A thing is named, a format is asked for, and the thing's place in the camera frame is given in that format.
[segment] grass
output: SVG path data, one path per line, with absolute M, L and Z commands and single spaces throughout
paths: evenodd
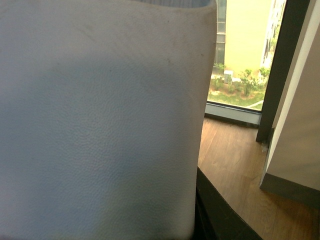
M 228 85 L 223 84 L 224 86 L 219 89 L 219 91 L 214 91 L 210 88 L 208 94 L 208 100 L 223 104 L 236 105 L 240 107 L 248 107 L 253 105 L 265 98 L 265 90 L 253 91 L 250 96 L 245 97 L 243 91 L 238 92 L 234 91 L 234 93 L 230 94 L 228 90 Z M 261 110 L 262 103 L 251 107 L 251 109 Z

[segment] glass window pane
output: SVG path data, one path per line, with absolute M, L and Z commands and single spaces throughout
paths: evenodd
M 218 22 L 217 32 L 218 33 L 225 33 L 226 32 L 226 23 L 225 22 Z
M 227 13 L 227 0 L 218 0 L 218 22 L 226 21 L 226 13 Z
M 216 61 L 219 64 L 225 63 L 225 44 L 224 43 L 217 43 L 216 44 Z
M 224 43 L 226 41 L 226 35 L 224 34 L 217 34 L 216 35 L 217 43 Z
M 218 33 L 208 100 L 261 110 L 286 0 L 216 2 Z

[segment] building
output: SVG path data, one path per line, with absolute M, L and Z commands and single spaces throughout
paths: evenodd
M 282 18 L 284 0 L 217 0 L 215 63 L 237 77 L 245 69 L 270 67 L 272 39 Z

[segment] white wall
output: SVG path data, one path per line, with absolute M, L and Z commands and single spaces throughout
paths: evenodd
M 320 1 L 311 1 L 310 8 L 266 172 L 320 190 Z

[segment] wall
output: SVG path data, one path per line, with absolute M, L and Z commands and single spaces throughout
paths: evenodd
M 301 48 L 267 157 L 266 173 L 320 191 L 320 2 L 310 1 Z
M 260 68 L 272 0 L 228 0 L 224 62 L 234 75 Z

